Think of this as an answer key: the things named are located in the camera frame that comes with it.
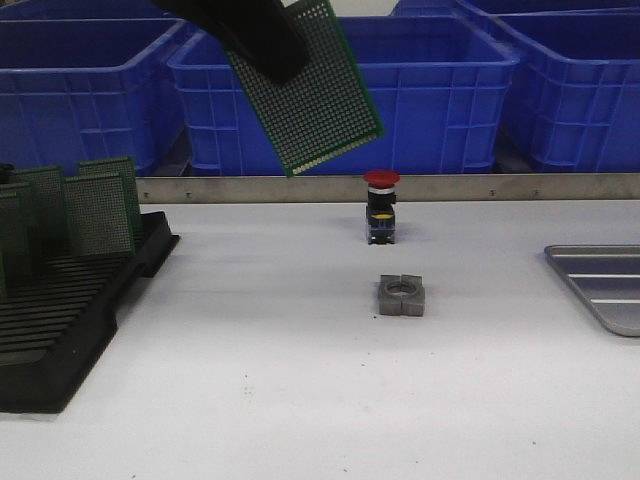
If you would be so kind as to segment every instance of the robotic arm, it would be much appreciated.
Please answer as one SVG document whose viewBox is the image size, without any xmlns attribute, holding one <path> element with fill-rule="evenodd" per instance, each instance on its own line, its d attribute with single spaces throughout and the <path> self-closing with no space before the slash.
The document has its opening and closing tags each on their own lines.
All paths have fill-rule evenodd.
<svg viewBox="0 0 640 480">
<path fill-rule="evenodd" d="M 304 39 L 280 0 L 152 0 L 235 50 L 276 84 L 309 62 Z"/>
</svg>

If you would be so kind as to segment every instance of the blue storage bin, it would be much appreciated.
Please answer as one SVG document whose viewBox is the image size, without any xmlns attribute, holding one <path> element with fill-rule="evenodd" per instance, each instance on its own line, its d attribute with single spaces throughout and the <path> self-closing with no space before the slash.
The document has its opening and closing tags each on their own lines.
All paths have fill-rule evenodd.
<svg viewBox="0 0 640 480">
<path fill-rule="evenodd" d="M 391 15 L 397 17 L 424 17 L 452 15 L 454 0 L 400 0 Z"/>
<path fill-rule="evenodd" d="M 486 31 L 490 31 L 493 15 L 640 11 L 640 0 L 456 0 L 456 2 L 463 16 Z"/>
<path fill-rule="evenodd" d="M 516 57 L 453 17 L 344 18 L 386 136 L 311 174 L 488 172 Z M 196 34 L 170 60 L 196 174 L 282 175 L 220 45 Z"/>
<path fill-rule="evenodd" d="M 534 168 L 640 171 L 640 14 L 494 21 L 522 52 L 503 128 Z"/>
<path fill-rule="evenodd" d="M 151 0 L 22 0 L 0 8 L 0 20 L 172 17 Z"/>
<path fill-rule="evenodd" d="M 0 22 L 0 152 L 18 168 L 132 155 L 150 173 L 184 126 L 176 20 Z"/>
</svg>

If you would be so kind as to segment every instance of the metal tray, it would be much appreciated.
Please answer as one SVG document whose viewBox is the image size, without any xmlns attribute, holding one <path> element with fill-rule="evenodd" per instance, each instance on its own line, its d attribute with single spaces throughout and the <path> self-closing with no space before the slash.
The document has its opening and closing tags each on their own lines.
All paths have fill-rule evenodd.
<svg viewBox="0 0 640 480">
<path fill-rule="evenodd" d="M 545 253 L 606 329 L 640 337 L 640 245 L 550 246 Z"/>
</svg>

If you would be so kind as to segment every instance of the white work surface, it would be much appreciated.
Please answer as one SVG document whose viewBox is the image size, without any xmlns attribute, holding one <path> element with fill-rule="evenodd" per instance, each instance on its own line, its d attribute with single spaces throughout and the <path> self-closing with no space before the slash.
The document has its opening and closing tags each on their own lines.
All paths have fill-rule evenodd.
<svg viewBox="0 0 640 480">
<path fill-rule="evenodd" d="M 144 210 L 180 244 L 62 414 L 0 417 L 1 478 L 640 478 L 640 339 L 542 254 L 640 242 L 639 202 L 400 203 L 388 246 L 364 205 Z M 422 318 L 376 312 L 402 273 Z"/>
</svg>

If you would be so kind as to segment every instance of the black plastic tray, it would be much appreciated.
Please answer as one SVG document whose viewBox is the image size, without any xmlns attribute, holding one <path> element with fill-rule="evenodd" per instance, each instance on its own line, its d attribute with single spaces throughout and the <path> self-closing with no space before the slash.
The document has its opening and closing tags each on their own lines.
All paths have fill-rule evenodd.
<svg viewBox="0 0 640 480">
<path fill-rule="evenodd" d="M 0 300 L 0 411 L 59 413 L 71 400 L 117 330 L 118 300 L 179 240 L 163 212 L 142 219 L 134 256 L 50 257 Z"/>
</svg>

